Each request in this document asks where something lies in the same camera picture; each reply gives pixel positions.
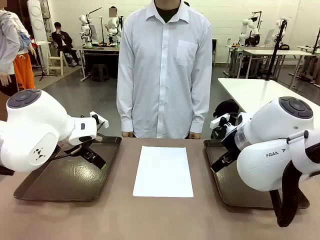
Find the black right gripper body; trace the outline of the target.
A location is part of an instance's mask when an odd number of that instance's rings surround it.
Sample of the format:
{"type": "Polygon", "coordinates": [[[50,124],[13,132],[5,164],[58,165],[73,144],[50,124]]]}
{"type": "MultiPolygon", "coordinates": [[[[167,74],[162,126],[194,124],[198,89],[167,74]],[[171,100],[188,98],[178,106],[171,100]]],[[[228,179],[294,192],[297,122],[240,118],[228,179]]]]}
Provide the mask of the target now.
{"type": "Polygon", "coordinates": [[[216,127],[214,131],[217,134],[225,133],[224,138],[221,140],[221,143],[226,148],[230,157],[237,157],[241,152],[237,147],[235,141],[237,127],[232,125],[231,123],[226,123],[223,126],[216,127]]]}

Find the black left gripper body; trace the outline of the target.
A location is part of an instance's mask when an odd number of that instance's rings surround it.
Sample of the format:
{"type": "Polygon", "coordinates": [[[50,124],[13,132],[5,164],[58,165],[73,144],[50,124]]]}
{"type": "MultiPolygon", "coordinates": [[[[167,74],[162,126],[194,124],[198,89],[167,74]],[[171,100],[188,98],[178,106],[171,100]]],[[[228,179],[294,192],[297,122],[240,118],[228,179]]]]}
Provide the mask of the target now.
{"type": "Polygon", "coordinates": [[[93,143],[98,143],[98,141],[90,140],[76,146],[73,146],[67,142],[61,141],[57,144],[57,146],[60,147],[60,150],[63,153],[70,155],[71,157],[77,157],[77,156],[81,156],[82,154],[87,154],[89,151],[91,151],[90,146],[93,143]]]}

